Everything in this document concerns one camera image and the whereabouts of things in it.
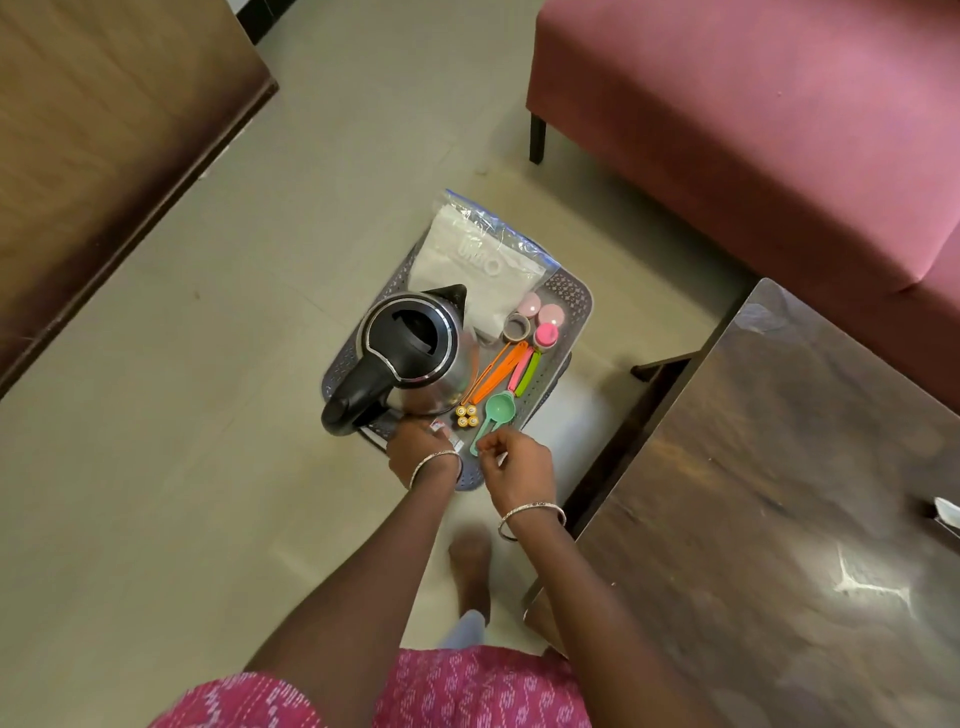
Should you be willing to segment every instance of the tray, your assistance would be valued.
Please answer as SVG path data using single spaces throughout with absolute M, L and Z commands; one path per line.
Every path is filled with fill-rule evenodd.
M 420 237 L 417 244 L 411 248 L 410 253 L 407 254 L 399 267 L 394 271 L 394 274 L 390 277 L 390 280 L 387 281 L 387 284 L 380 293 L 377 294 L 371 306 L 376 305 L 391 294 L 406 290 L 410 268 L 425 239 L 426 232 Z M 523 428 L 523 426 L 527 424 L 534 413 L 540 408 L 540 405 L 543 404 L 549 396 L 550 392 L 553 391 L 557 379 L 569 364 L 570 352 L 573 349 L 573 345 L 579 338 L 580 332 L 587 324 L 587 319 L 593 310 L 593 297 L 587 286 L 563 267 L 547 279 L 546 282 L 542 283 L 536 291 L 543 303 L 558 303 L 561 305 L 564 308 L 566 317 L 564 325 L 560 329 L 560 339 L 552 349 L 543 353 L 534 378 L 527 386 L 523 397 L 516 401 L 516 417 L 514 417 L 511 425 L 518 429 Z M 333 362 L 326 370 L 326 374 L 324 374 L 324 379 L 321 384 L 324 401 L 330 399 L 334 390 L 357 362 L 356 349 L 354 348 L 356 336 L 357 329 L 354 328 L 344 343 L 344 346 L 341 347 L 333 359 Z M 488 346 L 481 344 L 479 371 L 482 372 L 484 370 L 502 347 L 503 342 L 501 341 L 493 342 Z M 502 392 L 506 387 L 507 380 L 505 379 L 491 394 Z M 477 409 L 479 410 L 478 414 L 480 416 L 480 422 L 482 423 L 484 419 L 483 402 L 477 406 Z M 396 413 L 390 412 L 374 420 L 368 427 L 364 427 L 360 431 L 378 448 L 385 449 L 387 440 L 390 439 L 394 431 L 398 417 Z M 460 474 L 460 481 L 457 483 L 457 490 L 471 491 L 479 488 L 484 482 L 483 474 L 480 472 L 480 464 L 477 458 L 470 454 L 469 447 L 473 442 L 474 435 L 480 428 L 458 427 L 456 425 L 457 418 L 454 416 L 453 410 L 440 415 L 439 418 L 443 419 L 457 437 L 464 442 L 460 449 L 460 456 L 464 461 L 464 467 Z

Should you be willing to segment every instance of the kettle lid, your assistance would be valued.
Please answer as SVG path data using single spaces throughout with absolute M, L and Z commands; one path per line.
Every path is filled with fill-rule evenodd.
M 371 312 L 360 333 L 364 355 L 380 358 L 401 388 L 440 378 L 457 350 L 456 322 L 422 294 L 407 293 L 384 302 Z

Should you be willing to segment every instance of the bangle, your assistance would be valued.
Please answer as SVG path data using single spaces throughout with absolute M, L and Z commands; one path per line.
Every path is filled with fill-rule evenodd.
M 417 463 L 417 466 L 414 468 L 414 473 L 410 476 L 410 484 L 407 486 L 408 491 L 413 490 L 414 480 L 417 479 L 417 473 L 420 472 L 420 468 L 422 468 L 424 465 L 429 463 L 435 457 L 440 457 L 441 455 L 456 455 L 458 459 L 460 458 L 460 453 L 457 452 L 455 449 L 442 449 L 440 452 L 431 452 L 429 455 L 424 457 L 419 463 Z M 464 461 L 460 460 L 461 473 L 463 472 L 463 469 L 464 469 Z M 459 479 L 460 479 L 460 473 L 457 473 L 457 480 Z
M 517 508 L 512 510 L 510 513 L 508 513 L 506 516 L 504 516 L 502 519 L 500 519 L 500 525 L 496 528 L 496 532 L 500 534 L 501 539 L 504 539 L 506 541 L 513 541 L 513 542 L 517 541 L 517 539 L 515 539 L 513 536 L 508 536 L 503 532 L 503 526 L 507 524 L 507 519 L 509 519 L 511 516 L 515 516 L 520 511 L 525 511 L 528 508 L 551 508 L 559 514 L 560 525 L 561 526 L 566 525 L 566 513 L 564 513 L 564 509 L 561 508 L 556 503 L 547 503 L 542 501 L 537 503 L 527 503 L 526 505 L 518 506 Z

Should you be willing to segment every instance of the woman's right hand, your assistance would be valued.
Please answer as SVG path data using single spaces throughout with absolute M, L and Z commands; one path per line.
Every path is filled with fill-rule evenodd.
M 487 490 L 501 518 L 527 503 L 555 502 L 557 484 L 550 448 L 512 427 L 500 427 L 480 439 L 477 451 Z M 504 452 L 507 459 L 497 465 Z

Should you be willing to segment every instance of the green measuring spoon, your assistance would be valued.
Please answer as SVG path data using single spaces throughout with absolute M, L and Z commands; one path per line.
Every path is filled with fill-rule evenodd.
M 483 424 L 480 425 L 480 429 L 477 430 L 477 436 L 473 438 L 473 444 L 470 445 L 470 454 L 474 456 L 477 454 L 477 443 L 481 437 L 488 432 L 493 432 L 501 425 L 505 425 L 516 416 L 516 404 L 513 393 L 501 392 L 498 395 L 493 395 L 488 398 L 487 403 L 484 405 L 484 412 L 487 418 L 483 421 Z

